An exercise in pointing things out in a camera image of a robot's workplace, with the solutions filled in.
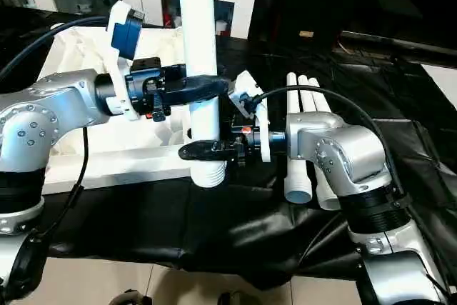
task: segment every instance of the white pvc pipe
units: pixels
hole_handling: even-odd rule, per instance
[[[315,78],[308,80],[304,75],[299,76],[298,84],[319,87],[319,83]],[[303,103],[303,110],[305,112],[316,110],[331,112],[330,106],[328,105],[327,100],[323,94],[310,91],[300,91],[300,95],[301,101]],[[316,195],[319,206],[324,210],[339,210],[341,207],[338,197],[334,194],[331,187],[328,185],[326,176],[322,172],[322,169],[319,166],[314,165],[314,170],[316,172]]]
[[[217,75],[214,0],[179,0],[187,76]],[[219,100],[190,105],[192,139],[219,139]],[[225,161],[195,161],[191,177],[200,187],[214,187],[225,177]]]
[[[308,80],[310,86],[320,87],[316,78]],[[317,111],[331,112],[330,106],[327,103],[326,97],[322,93],[311,92],[313,94],[314,104],[316,105]]]
[[[287,74],[287,86],[297,85],[297,75]],[[300,112],[297,91],[287,92],[287,112]],[[287,157],[287,177],[284,179],[284,196],[287,201],[295,204],[305,204],[313,197],[311,180],[308,178],[305,160],[292,160]]]

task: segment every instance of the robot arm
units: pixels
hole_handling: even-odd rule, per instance
[[[319,165],[337,195],[373,298],[382,305],[412,299],[447,304],[431,281],[446,289],[416,223],[392,201],[379,138],[326,112],[288,114],[286,136],[288,155]]]
[[[0,96],[0,304],[25,297],[41,281],[48,235],[36,231],[51,147],[67,132],[106,123],[110,116],[163,121],[174,105],[225,94],[218,76],[186,77],[184,65],[135,60],[142,15],[125,3],[111,10],[105,62],[93,69],[46,76]]]

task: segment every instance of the black clamp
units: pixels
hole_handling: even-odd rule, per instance
[[[191,142],[180,148],[178,154],[183,160],[237,161],[239,166],[245,166],[246,152],[246,140],[240,135],[233,141],[200,140]]]
[[[171,106],[205,101],[226,94],[229,80],[220,76],[186,76],[186,65],[162,67],[158,57],[135,60],[126,85],[139,114],[163,121]]]

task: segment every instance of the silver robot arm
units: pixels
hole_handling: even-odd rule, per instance
[[[51,147],[67,132],[105,123],[92,70],[47,76],[0,97],[0,287],[21,298],[41,280],[47,242],[33,235],[44,206],[41,188]]]
[[[288,155],[320,166],[337,195],[377,302],[447,304],[430,280],[446,289],[416,223],[405,209],[388,206],[391,175],[379,138],[326,112],[288,114],[286,137]]]

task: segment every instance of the black fabric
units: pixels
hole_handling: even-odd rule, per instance
[[[9,30],[26,32],[24,25],[12,24]],[[11,47],[1,37],[5,34],[0,44],[11,56],[25,42],[17,39]],[[436,234],[453,264],[448,267],[457,267],[457,112],[421,66],[228,38],[217,40],[217,52],[228,78],[248,69],[259,86],[270,90],[295,71],[316,77],[367,110],[392,148],[413,206]],[[23,66],[28,77],[38,75],[40,63],[31,58]],[[268,101],[271,129],[284,128],[285,100],[284,94]],[[329,103],[348,123],[362,124],[357,113],[332,99]],[[221,100],[223,120],[234,111]],[[59,227],[50,255],[235,273],[261,289],[297,273],[355,279],[358,254],[344,219],[336,220],[298,265],[309,242],[336,213],[320,210],[315,195],[305,206],[285,202],[285,168],[283,156],[244,169],[230,165],[226,181],[215,189],[200,189],[184,178],[87,190]],[[308,172],[315,183],[313,169]],[[43,227],[56,218],[66,197],[45,197]]]

